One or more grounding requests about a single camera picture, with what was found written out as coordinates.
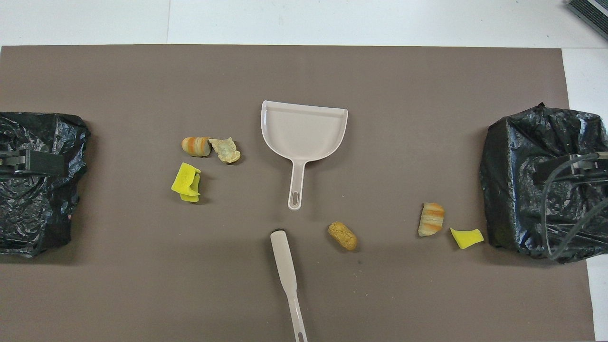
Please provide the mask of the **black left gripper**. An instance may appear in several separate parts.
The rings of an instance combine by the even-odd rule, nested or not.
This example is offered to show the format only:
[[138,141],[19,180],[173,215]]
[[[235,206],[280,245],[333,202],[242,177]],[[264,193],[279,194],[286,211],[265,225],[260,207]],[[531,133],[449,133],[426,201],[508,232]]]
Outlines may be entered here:
[[31,149],[2,150],[0,163],[2,177],[67,176],[67,163],[61,154]]

